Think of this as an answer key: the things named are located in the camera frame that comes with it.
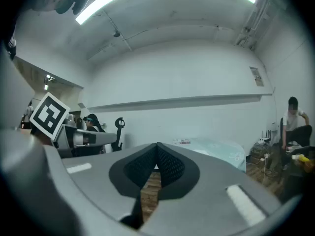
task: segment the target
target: pipe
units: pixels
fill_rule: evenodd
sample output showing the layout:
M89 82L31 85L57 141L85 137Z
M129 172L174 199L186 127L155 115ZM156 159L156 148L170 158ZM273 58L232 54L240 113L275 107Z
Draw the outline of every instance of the pipe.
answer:
M256 27L256 25L257 25L257 22L261 20L261 17L262 17L262 15L265 12L265 9L267 7L267 3L268 3L268 0L264 0L262 7L260 8L260 10L258 12L258 16L255 18L255 20L252 24L251 29L254 29L254 27Z
M115 30L117 30L120 33L120 37L123 39L123 42L127 45L128 49L132 52L132 48L130 47L130 45L128 44L128 42L126 41L124 35L120 32L120 30L118 30L117 26L115 25L114 21L111 19L111 17L107 14L106 11L104 11L105 15L108 17L109 22L112 24L112 26L115 28Z
M248 26L248 22L249 22L249 20L251 19L252 14L254 13L255 9L257 8L257 7L256 7L257 1L258 1L258 0L256 0L256 2L252 5L252 11L251 11L251 13L248 15L248 18L247 18L247 20L245 21L245 23L243 24L242 30L243 30L246 26ZM235 42L234 42L234 45L238 45L238 43L240 42L240 35L241 35L241 33L242 33L242 30L241 30L241 32L237 35L237 38L236 38L236 40L235 40Z
M265 13L266 13L266 10L267 10L267 8L268 8L268 6L269 6L269 2L270 2L270 0L267 0L267 2L266 2L266 4L265 4L265 7L264 7L264 9L263 9L261 15L259 16L259 19L258 19L256 25L254 25L254 29L253 29L254 31L257 30L261 19L264 17L264 15L265 15Z

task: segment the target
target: wooden floor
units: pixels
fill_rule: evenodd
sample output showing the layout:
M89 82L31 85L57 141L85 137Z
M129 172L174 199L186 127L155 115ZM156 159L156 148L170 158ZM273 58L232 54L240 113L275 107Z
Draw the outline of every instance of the wooden floor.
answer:
M266 170L266 174L264 179L264 164L259 163L257 165L247 165L246 174L250 176L255 181L259 182L266 187L268 191L275 194L277 197L282 192L283 189L283 179L281 178L280 183L278 183L277 173L275 171ZM141 190L141 208L143 215L143 222L145 223L150 215L154 212L158 205L158 191L161 189L161 176L160 173L152 172L145 186Z

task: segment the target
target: person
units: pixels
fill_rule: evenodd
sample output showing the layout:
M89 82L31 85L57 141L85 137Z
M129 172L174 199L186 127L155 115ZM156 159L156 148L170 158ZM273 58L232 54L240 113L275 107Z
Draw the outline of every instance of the person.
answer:
M33 114L34 112L34 108L32 107L32 101L30 101L28 107L25 109L24 111L24 124L23 124L23 129L31 129L31 122L30 122L30 118L31 118L31 115Z
M297 127L298 116L305 120L305 126ZM305 147L310 145L310 136L312 127L310 120L304 111L298 107L298 101L295 97L291 97L288 103L288 110L283 116L283 132L282 132L282 149L286 149L289 142L297 142Z
M88 131L94 132L105 132L95 114L90 114L86 117L86 126ZM73 154L75 156L88 156L88 155L98 155L101 153L103 146L96 146L96 147L79 147L76 148Z
M98 121L97 116L95 114L89 114L87 116L86 125L87 125L88 131L105 132L102 129L101 125L99 124L99 121Z
M26 0L22 9L20 9L20 13L31 9L34 11L55 10L57 13L63 14L71 8L74 2L75 0ZM14 32L16 21L20 13L12 19L6 37L4 38L4 45L11 59L13 59L16 54L17 42L14 37Z

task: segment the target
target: white cloth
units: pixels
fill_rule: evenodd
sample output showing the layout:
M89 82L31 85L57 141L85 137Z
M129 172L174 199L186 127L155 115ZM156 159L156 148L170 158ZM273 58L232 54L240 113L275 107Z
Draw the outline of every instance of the white cloth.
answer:
M34 108L32 106L28 106L28 108L26 108L26 110L24 111L24 122L30 122L30 118L32 115L32 112L34 111Z
M298 115L301 116L302 114L304 114L304 112L300 108L297 108L295 115L291 114L289 110L284 113L283 125L286 126L286 131L292 131L293 129L297 128Z
M97 132L99 132L99 129L98 129L98 127L96 127L96 126L93 126L93 128L95 128L95 129L97 130Z

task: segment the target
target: chair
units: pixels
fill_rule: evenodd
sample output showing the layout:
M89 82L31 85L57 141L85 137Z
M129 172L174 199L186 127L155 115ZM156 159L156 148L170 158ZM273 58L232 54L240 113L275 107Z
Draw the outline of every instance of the chair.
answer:
M284 129L284 123L283 123L283 118L280 120L280 140L279 140L279 153L280 153L280 162L281 162L281 169L279 172L279 178L278 178L278 183L281 181L282 173L283 173L283 166L286 165L286 162L290 161L291 155L287 155L285 151L282 149L282 134L283 134L283 129Z

